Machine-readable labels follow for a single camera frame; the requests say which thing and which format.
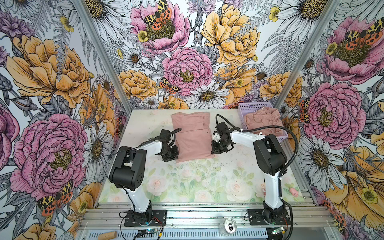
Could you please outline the pink t-shirt with print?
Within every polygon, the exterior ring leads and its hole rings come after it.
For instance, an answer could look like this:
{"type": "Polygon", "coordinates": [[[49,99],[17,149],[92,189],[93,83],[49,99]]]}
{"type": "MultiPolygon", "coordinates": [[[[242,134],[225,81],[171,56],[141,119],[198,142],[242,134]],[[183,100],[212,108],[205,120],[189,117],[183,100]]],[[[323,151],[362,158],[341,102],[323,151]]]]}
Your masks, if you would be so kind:
{"type": "Polygon", "coordinates": [[[210,113],[207,112],[192,114],[178,112],[171,115],[174,129],[182,129],[176,133],[178,163],[214,158],[210,117],[210,113]]]}

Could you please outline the pink shorts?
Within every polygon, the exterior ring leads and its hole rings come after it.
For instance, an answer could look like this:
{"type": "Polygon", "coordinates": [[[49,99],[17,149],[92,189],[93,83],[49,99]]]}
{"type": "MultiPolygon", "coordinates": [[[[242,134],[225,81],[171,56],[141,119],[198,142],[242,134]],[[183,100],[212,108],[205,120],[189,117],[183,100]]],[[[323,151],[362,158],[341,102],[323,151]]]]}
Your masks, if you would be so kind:
{"type": "MultiPolygon", "coordinates": [[[[283,126],[281,115],[278,109],[263,107],[260,110],[248,113],[244,116],[245,124],[248,130],[261,128],[265,126],[283,126]]],[[[279,128],[268,128],[258,131],[253,131],[254,134],[262,133],[267,136],[270,134],[276,137],[282,137],[285,135],[285,131],[279,128]]]]}

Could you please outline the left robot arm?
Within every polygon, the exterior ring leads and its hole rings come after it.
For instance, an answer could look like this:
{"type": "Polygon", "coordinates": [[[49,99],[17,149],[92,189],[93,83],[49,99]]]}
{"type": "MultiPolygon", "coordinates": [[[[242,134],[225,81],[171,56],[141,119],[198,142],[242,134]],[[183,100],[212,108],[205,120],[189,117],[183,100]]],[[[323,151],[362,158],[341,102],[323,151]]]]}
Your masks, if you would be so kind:
{"type": "Polygon", "coordinates": [[[156,220],[151,201],[141,188],[145,176],[148,158],[160,156],[167,163],[179,157],[179,149],[175,145],[178,128],[172,132],[163,129],[159,136],[150,138],[137,147],[122,146],[119,148],[109,173],[109,181],[116,188],[128,195],[133,207],[126,216],[126,226],[148,226],[156,220]]]}

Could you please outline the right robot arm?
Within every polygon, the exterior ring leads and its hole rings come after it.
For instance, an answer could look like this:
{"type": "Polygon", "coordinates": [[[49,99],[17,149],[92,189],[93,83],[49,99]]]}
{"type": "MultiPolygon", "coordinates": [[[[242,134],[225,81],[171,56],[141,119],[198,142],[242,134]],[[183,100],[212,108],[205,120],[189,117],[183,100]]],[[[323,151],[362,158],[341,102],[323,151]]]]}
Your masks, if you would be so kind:
{"type": "Polygon", "coordinates": [[[242,130],[235,126],[229,128],[225,122],[216,124],[212,140],[212,154],[231,151],[235,144],[254,150],[259,169],[264,173],[266,195],[264,210],[256,214],[267,224],[276,223],[287,214],[286,204],[282,197],[282,175],[286,170],[287,156],[279,140],[273,134],[265,134],[265,129],[281,129],[281,126],[265,126],[254,130],[242,130]]]}

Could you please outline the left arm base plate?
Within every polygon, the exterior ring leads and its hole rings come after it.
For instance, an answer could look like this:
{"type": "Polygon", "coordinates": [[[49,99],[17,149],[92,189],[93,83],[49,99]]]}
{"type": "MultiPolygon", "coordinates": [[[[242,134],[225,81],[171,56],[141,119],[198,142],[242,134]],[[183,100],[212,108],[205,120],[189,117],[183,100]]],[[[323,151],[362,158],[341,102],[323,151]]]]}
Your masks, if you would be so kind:
{"type": "Polygon", "coordinates": [[[129,210],[124,217],[125,227],[164,227],[167,222],[167,210],[148,210],[137,213],[129,210]]]}

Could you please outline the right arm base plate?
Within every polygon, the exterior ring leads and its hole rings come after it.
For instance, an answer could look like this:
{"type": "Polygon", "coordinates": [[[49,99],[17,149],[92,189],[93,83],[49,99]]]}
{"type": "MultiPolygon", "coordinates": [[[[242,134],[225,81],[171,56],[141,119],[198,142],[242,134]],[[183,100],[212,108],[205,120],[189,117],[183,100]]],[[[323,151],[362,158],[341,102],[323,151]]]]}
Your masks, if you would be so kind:
{"type": "Polygon", "coordinates": [[[287,210],[249,209],[247,217],[251,226],[289,225],[291,223],[287,210]]]}

